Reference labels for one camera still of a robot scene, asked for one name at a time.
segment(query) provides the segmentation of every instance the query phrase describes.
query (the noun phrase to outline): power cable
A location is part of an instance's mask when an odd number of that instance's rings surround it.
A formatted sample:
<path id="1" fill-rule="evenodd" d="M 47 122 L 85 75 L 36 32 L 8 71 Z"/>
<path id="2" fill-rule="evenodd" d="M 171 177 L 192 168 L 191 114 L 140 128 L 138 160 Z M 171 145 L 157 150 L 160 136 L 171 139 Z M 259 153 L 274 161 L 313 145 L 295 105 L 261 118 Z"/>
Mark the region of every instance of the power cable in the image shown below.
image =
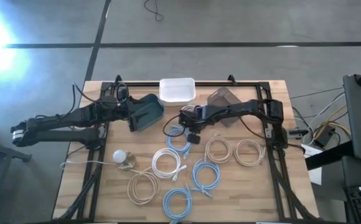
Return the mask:
<path id="1" fill-rule="evenodd" d="M 167 139 L 166 139 L 167 146 L 169 148 L 175 150 L 177 153 L 184 153 L 183 159 L 186 159 L 187 156 L 189 155 L 189 151 L 190 151 L 190 142 L 187 142 L 186 145 L 180 149 L 180 148 L 175 147 L 171 143 L 171 141 L 173 138 L 172 136 L 175 136 L 175 134 L 177 134 L 177 133 L 183 133 L 185 135 L 185 137 L 187 138 L 187 136 L 189 135 L 189 131 L 185 130 L 184 128 L 174 126 L 174 125 L 171 125 L 171 127 L 172 127 L 172 129 L 168 133 L 170 136 L 167 136 Z"/>
<path id="2" fill-rule="evenodd" d="M 293 96 L 293 97 L 290 97 L 290 100 L 305 97 L 305 96 L 312 96 L 312 95 L 316 95 L 316 94 L 320 94 L 320 93 L 325 93 L 325 92 L 328 92 L 328 91 L 340 90 L 340 89 L 343 89 L 343 88 L 344 87 L 337 87 L 337 88 L 332 88 L 332 89 L 329 89 L 329 90 L 323 90 L 323 91 L 318 91 L 318 92 L 314 92 L 314 93 L 308 93 L 308 94 L 305 94 L 305 95 Z"/>
<path id="3" fill-rule="evenodd" d="M 163 155 L 169 155 L 175 159 L 176 168 L 173 171 L 163 172 L 157 168 L 157 161 Z M 187 167 L 186 165 L 183 165 L 181 167 L 181 158 L 179 157 L 179 154 L 175 150 L 170 149 L 170 148 L 164 148 L 164 149 L 158 150 L 156 153 L 154 153 L 153 159 L 151 161 L 151 169 L 159 178 L 168 179 L 168 178 L 172 177 L 172 181 L 176 181 L 176 179 L 178 178 L 178 173 L 181 170 L 186 169 L 186 167 Z"/>
<path id="4" fill-rule="evenodd" d="M 215 175 L 217 176 L 217 178 L 215 178 L 215 180 L 212 184 L 203 185 L 199 182 L 197 175 L 202 168 L 211 168 L 215 172 Z M 210 194 L 208 192 L 208 190 L 212 190 L 212 189 L 216 188 L 219 184 L 219 180 L 220 180 L 220 171 L 219 171 L 218 165 L 211 163 L 211 162 L 205 162 L 203 159 L 199 159 L 194 164 L 193 171 L 192 171 L 192 181 L 193 181 L 193 184 L 196 186 L 196 188 L 192 188 L 192 190 L 201 191 L 206 196 L 212 198 L 212 194 Z"/>
<path id="5" fill-rule="evenodd" d="M 131 172 L 134 172 L 136 174 L 132 176 L 131 179 L 129 180 L 128 189 L 126 192 L 128 194 L 129 199 L 136 205 L 145 205 L 149 203 L 151 200 L 157 197 L 158 193 L 160 192 L 161 189 L 160 179 L 156 177 L 153 173 L 148 172 L 149 169 L 151 169 L 151 167 L 144 169 L 143 171 L 138 171 L 134 169 L 130 170 Z M 147 177 L 150 180 L 153 188 L 153 192 L 151 196 L 146 198 L 140 197 L 136 191 L 138 181 L 142 177 Z"/>
<path id="6" fill-rule="evenodd" d="M 215 141 L 218 141 L 225 146 L 227 152 L 225 157 L 217 159 L 213 155 L 211 155 L 210 146 Z M 230 143 L 222 136 L 215 134 L 205 145 L 204 161 L 206 161 L 207 158 L 209 158 L 214 163 L 222 164 L 229 161 L 231 156 L 232 156 L 232 147 L 230 146 Z"/>
<path id="7" fill-rule="evenodd" d="M 162 20 L 164 19 L 164 16 L 158 12 L 157 0 L 154 0 L 154 5 L 155 5 L 155 8 L 156 8 L 155 11 L 153 11 L 153 10 L 151 10 L 151 9 L 149 9 L 149 8 L 147 7 L 146 4 L 147 4 L 149 1 L 150 1 L 150 0 L 146 0 L 146 1 L 143 3 L 143 7 L 145 8 L 145 10 L 147 10 L 147 11 L 149 11 L 149 12 L 151 12 L 151 13 L 154 14 L 154 19 L 155 19 L 156 21 L 158 21 L 158 22 L 162 21 Z"/>
<path id="8" fill-rule="evenodd" d="M 240 155 L 239 155 L 239 150 L 240 150 L 240 147 L 241 145 L 243 144 L 247 144 L 249 146 L 252 146 L 253 148 L 255 148 L 257 151 L 258 151 L 258 158 L 256 161 L 253 161 L 253 162 L 245 162 L 245 161 L 242 161 L 240 159 Z M 236 157 L 236 160 L 238 163 L 240 163 L 241 165 L 245 166 L 245 167 L 254 167 L 258 164 L 260 164 L 262 161 L 263 161 L 263 158 L 265 157 L 265 150 L 266 148 L 265 147 L 261 147 L 258 143 L 256 143 L 256 141 L 254 140 L 250 140 L 250 139 L 244 139 L 244 140 L 241 140 L 235 147 L 235 150 L 234 150 L 234 154 L 235 154 L 235 157 Z"/>
<path id="9" fill-rule="evenodd" d="M 181 214 L 173 214 L 171 209 L 169 208 L 169 201 L 175 195 L 184 195 L 186 199 L 186 207 L 185 210 Z M 185 218 L 190 211 L 192 210 L 192 194 L 190 193 L 189 186 L 186 184 L 186 189 L 176 188 L 169 190 L 162 200 L 162 207 L 164 209 L 164 213 L 171 219 L 170 224 L 176 224 L 181 219 Z"/>

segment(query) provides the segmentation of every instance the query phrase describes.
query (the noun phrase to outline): wooden table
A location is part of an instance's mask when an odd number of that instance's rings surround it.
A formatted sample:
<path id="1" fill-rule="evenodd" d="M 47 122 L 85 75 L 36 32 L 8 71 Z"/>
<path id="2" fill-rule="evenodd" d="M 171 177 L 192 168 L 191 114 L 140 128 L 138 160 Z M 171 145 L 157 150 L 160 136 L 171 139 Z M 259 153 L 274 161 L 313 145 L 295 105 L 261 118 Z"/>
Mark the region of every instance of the wooden table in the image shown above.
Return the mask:
<path id="1" fill-rule="evenodd" d="M 295 120 L 288 96 L 286 82 L 282 80 L 270 82 L 273 99 L 280 100 L 284 106 L 284 123 L 286 129 L 295 128 Z M 101 82 L 86 82 L 84 93 L 90 98 L 97 99 L 100 94 Z M 218 87 L 197 87 L 197 96 L 193 101 L 195 105 L 207 104 L 207 97 Z M 256 90 L 250 87 L 229 87 L 229 89 L 242 101 L 256 99 Z M 141 98 L 148 93 L 158 95 L 158 87 L 130 87 L 130 94 L 134 98 Z M 81 107 L 90 102 L 85 98 L 81 100 Z M 137 170 L 151 167 L 153 154 L 166 146 L 166 137 L 162 133 L 163 125 L 177 113 L 180 107 L 167 107 L 164 117 L 142 132 L 131 133 L 125 121 L 110 123 L 108 140 L 106 145 L 105 162 L 112 162 L 111 158 L 115 150 L 124 149 L 132 152 L 137 159 Z M 263 135 L 261 121 L 253 116 L 244 116 L 243 120 L 249 127 Z M 231 128 L 226 128 L 221 123 L 209 126 L 201 133 L 201 143 L 192 145 L 190 154 L 186 160 L 187 170 L 179 173 L 178 180 L 171 182 L 169 179 L 161 180 L 159 195 L 145 206 L 137 206 L 127 196 L 128 180 L 134 175 L 132 172 L 120 171 L 116 166 L 104 165 L 101 177 L 100 191 L 96 209 L 96 222 L 168 222 L 162 209 L 162 199 L 165 193 L 176 187 L 185 187 L 185 183 L 194 186 L 190 175 L 195 162 L 203 158 L 205 142 L 213 133 L 218 132 L 230 141 L 232 147 L 242 139 L 253 139 L 265 145 L 264 141 L 249 132 L 240 121 Z M 185 138 L 174 139 L 175 146 L 185 144 Z M 80 143 L 71 143 L 69 152 L 81 146 Z M 211 148 L 214 155 L 222 157 L 225 150 L 220 143 L 214 143 Z M 241 159 L 252 161 L 256 159 L 256 151 L 246 146 L 240 150 Z M 81 150 L 72 154 L 70 161 L 86 161 L 87 150 Z M 290 147 L 286 150 L 286 162 L 291 187 L 301 202 L 315 216 L 318 216 L 316 202 L 312 192 L 308 171 L 304 156 L 300 149 Z M 174 159 L 162 157 L 158 160 L 158 168 L 163 171 L 173 170 Z M 63 214 L 68 206 L 74 201 L 81 190 L 85 164 L 69 164 L 66 166 L 59 194 L 54 210 L 54 218 Z M 218 187 L 211 191 L 213 198 L 208 198 L 201 192 L 192 192 L 193 209 L 183 220 L 184 222 L 254 222 L 254 221 L 277 221 L 279 220 L 270 174 L 268 158 L 256 167 L 243 167 L 234 157 L 225 164 L 220 164 L 221 179 Z M 215 179 L 215 174 L 210 169 L 204 169 L 199 173 L 199 180 L 203 184 L 210 184 Z M 142 196 L 151 194 L 150 182 L 142 179 L 138 186 L 138 192 Z M 88 213 L 90 202 L 86 202 L 85 215 Z M 174 213 L 183 211 L 185 200 L 181 196 L 171 200 L 171 209 Z"/>

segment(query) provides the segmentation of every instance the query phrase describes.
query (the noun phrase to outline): translucent container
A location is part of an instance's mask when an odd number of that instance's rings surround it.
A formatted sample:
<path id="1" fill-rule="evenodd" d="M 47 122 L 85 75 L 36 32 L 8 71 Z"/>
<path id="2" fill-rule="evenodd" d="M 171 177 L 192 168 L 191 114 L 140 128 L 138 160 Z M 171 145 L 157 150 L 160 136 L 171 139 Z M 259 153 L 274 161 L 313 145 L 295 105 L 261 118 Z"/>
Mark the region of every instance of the translucent container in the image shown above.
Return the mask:
<path id="1" fill-rule="evenodd" d="M 160 100 L 165 106 L 188 105 L 195 98 L 193 78 L 163 78 L 160 80 Z"/>

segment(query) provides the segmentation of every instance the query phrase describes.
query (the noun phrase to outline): cable bundle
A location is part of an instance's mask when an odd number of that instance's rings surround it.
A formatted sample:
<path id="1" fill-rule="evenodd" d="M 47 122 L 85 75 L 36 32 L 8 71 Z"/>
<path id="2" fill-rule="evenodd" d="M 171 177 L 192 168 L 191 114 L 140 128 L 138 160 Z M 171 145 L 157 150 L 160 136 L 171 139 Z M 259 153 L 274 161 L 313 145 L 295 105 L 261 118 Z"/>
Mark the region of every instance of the cable bundle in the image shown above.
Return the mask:
<path id="1" fill-rule="evenodd" d="M 184 153 L 183 155 L 183 159 L 186 159 L 187 156 L 189 155 L 189 151 L 190 151 L 190 142 L 187 142 L 186 145 L 182 148 L 176 148 L 174 145 L 172 145 L 171 141 L 172 141 L 172 137 L 171 136 L 176 136 L 177 133 L 183 133 L 185 135 L 185 137 L 187 138 L 187 136 L 189 135 L 189 131 L 188 130 L 184 130 L 184 128 L 178 127 L 178 126 L 173 126 L 171 125 L 172 129 L 171 131 L 169 131 L 168 136 L 167 136 L 167 146 L 173 150 L 175 150 L 178 153 Z"/>
<path id="2" fill-rule="evenodd" d="M 247 144 L 249 146 L 252 146 L 254 147 L 257 151 L 258 151 L 258 159 L 256 161 L 253 161 L 253 162 L 244 162 L 240 159 L 240 155 L 238 154 L 238 150 L 240 149 L 240 146 L 242 144 Z M 265 157 L 265 147 L 262 148 L 258 143 L 256 143 L 255 141 L 253 140 L 249 140 L 249 139 L 244 139 L 244 140 L 241 140 L 239 143 L 237 143 L 236 147 L 235 147 L 235 157 L 236 157 L 236 160 L 243 166 L 246 166 L 246 167 L 253 167 L 253 166 L 256 166 L 258 165 L 260 162 L 262 162 L 263 158 Z"/>
<path id="3" fill-rule="evenodd" d="M 219 141 L 219 142 L 223 143 L 223 145 L 225 145 L 226 150 L 227 150 L 227 154 L 225 157 L 216 159 L 216 158 L 214 158 L 214 156 L 211 155 L 210 146 L 214 141 Z M 208 157 L 212 162 L 221 164 L 221 163 L 225 163 L 225 162 L 229 161 L 231 156 L 232 156 L 232 147 L 230 146 L 230 143 L 222 136 L 215 135 L 205 145 L 204 161 L 206 161 L 207 157 Z"/>
<path id="4" fill-rule="evenodd" d="M 215 175 L 217 176 L 215 181 L 208 186 L 200 184 L 200 182 L 197 178 L 197 174 L 199 173 L 199 170 L 201 170 L 201 168 L 204 168 L 204 167 L 213 169 L 213 171 L 215 172 Z M 219 171 L 218 165 L 213 164 L 211 162 L 204 162 L 203 159 L 200 159 L 195 163 L 195 165 L 193 167 L 193 171 L 192 171 L 192 181 L 193 181 L 193 184 L 196 186 L 196 188 L 193 188 L 192 190 L 201 191 L 206 196 L 212 197 L 212 194 L 210 194 L 207 190 L 212 190 L 212 189 L 216 188 L 217 185 L 219 184 L 219 180 L 220 180 L 220 171 Z"/>
<path id="5" fill-rule="evenodd" d="M 147 172 L 149 169 L 151 169 L 151 168 L 149 167 L 149 168 L 143 170 L 142 172 L 137 171 L 137 170 L 131 170 L 132 172 L 135 172 L 136 174 L 134 176 L 132 176 L 128 182 L 127 194 L 128 194 L 129 199 L 136 205 L 145 205 L 145 204 L 149 203 L 160 192 L 160 189 L 161 189 L 160 179 L 158 179 L 153 173 Z M 151 185 L 153 187 L 152 195 L 147 198 L 140 197 L 136 191 L 136 186 L 138 184 L 139 179 L 142 176 L 147 177 L 150 180 Z"/>
<path id="6" fill-rule="evenodd" d="M 169 208 L 170 199 L 177 194 L 185 195 L 187 201 L 185 210 L 178 215 L 173 214 L 171 212 L 171 209 Z M 176 224 L 179 222 L 179 220 L 185 218 L 192 210 L 192 195 L 190 194 L 189 186 L 186 184 L 186 189 L 177 188 L 169 190 L 164 196 L 164 200 L 162 201 L 162 207 L 164 209 L 164 213 L 171 219 L 170 224 Z"/>
<path id="7" fill-rule="evenodd" d="M 184 110 L 184 111 L 194 111 L 195 107 L 196 107 L 195 105 L 186 105 L 186 106 L 182 107 L 182 110 Z"/>
<path id="8" fill-rule="evenodd" d="M 176 169 L 172 172 L 163 172 L 160 171 L 157 168 L 157 160 L 163 156 L 163 155 L 170 155 L 172 156 L 175 160 L 176 160 Z M 167 179 L 167 178 L 171 178 L 172 177 L 172 181 L 176 181 L 176 179 L 178 178 L 178 173 L 183 170 L 186 169 L 186 165 L 183 165 L 181 167 L 181 158 L 179 157 L 179 154 L 170 148 L 164 148 L 164 149 L 160 149 L 158 150 L 154 156 L 153 159 L 151 161 L 151 169 L 153 170 L 153 172 L 155 173 L 156 176 L 158 176 L 159 178 L 162 179 Z"/>

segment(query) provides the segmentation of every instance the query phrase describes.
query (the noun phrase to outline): concrete floor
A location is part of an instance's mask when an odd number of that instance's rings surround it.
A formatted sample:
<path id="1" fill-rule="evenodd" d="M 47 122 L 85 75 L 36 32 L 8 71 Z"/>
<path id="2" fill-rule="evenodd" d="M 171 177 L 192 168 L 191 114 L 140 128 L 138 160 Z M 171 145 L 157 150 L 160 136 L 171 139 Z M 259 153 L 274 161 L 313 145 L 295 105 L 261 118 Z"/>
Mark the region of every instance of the concrete floor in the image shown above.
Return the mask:
<path id="1" fill-rule="evenodd" d="M 361 0 L 158 0 L 162 22 L 143 2 L 113 0 L 102 42 L 361 41 Z M 0 44 L 93 43 L 104 3 L 0 0 Z M 24 119 L 65 113 L 71 84 L 82 86 L 90 55 L 91 49 L 0 50 L 0 144 L 12 147 L 9 129 Z M 298 96 L 342 86 L 342 76 L 355 73 L 361 73 L 361 47 L 100 49 L 91 79 L 120 74 L 126 80 L 212 80 L 233 74 L 239 80 L 286 80 L 290 96 Z M 340 92 L 292 103 L 309 116 Z M 347 118 L 341 123 L 347 125 Z M 67 148 L 18 148 L 33 158 L 12 163 L 0 193 L 0 223 L 50 219 Z M 342 204 L 317 202 L 322 217 L 342 221 Z"/>

